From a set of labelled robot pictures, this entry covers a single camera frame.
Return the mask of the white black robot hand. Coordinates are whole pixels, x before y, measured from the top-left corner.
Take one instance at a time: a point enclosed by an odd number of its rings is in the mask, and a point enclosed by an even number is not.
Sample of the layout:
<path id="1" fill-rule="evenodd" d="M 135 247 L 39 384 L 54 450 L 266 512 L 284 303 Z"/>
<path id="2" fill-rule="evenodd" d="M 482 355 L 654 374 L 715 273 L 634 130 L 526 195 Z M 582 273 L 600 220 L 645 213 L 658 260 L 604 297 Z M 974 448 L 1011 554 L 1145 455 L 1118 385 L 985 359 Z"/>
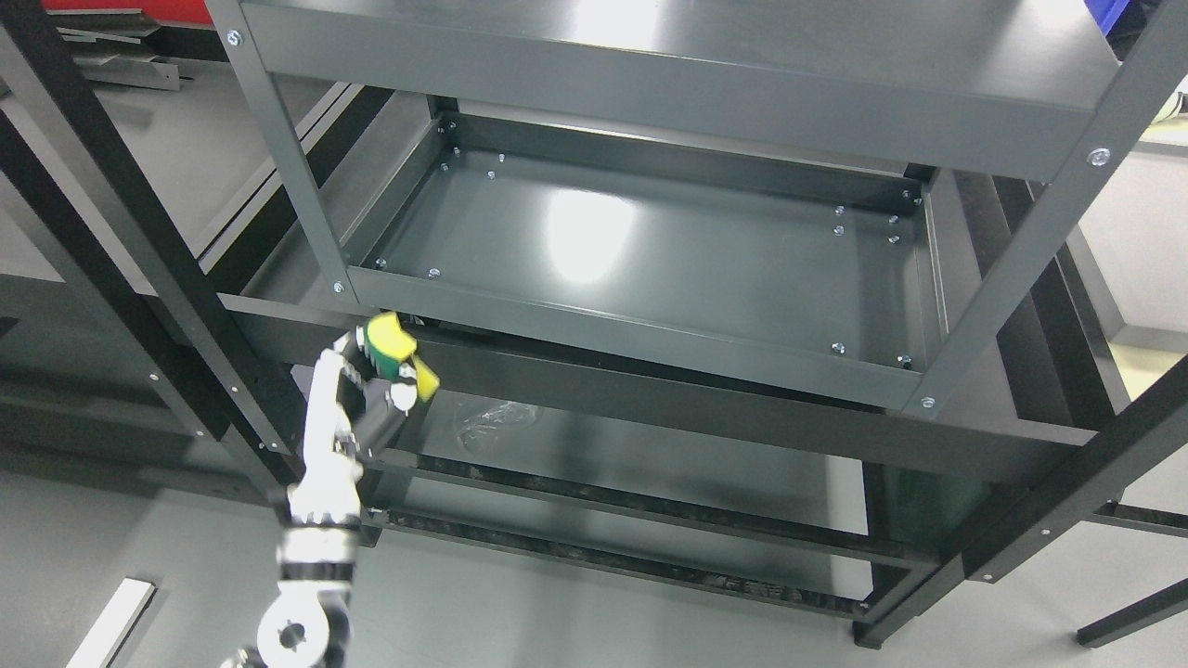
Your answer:
<path id="1" fill-rule="evenodd" d="M 362 326 L 323 348 L 314 364 L 301 443 L 304 472 L 289 487 L 287 521 L 360 519 L 364 465 L 432 404 L 394 409 L 388 383 L 365 357 Z"/>

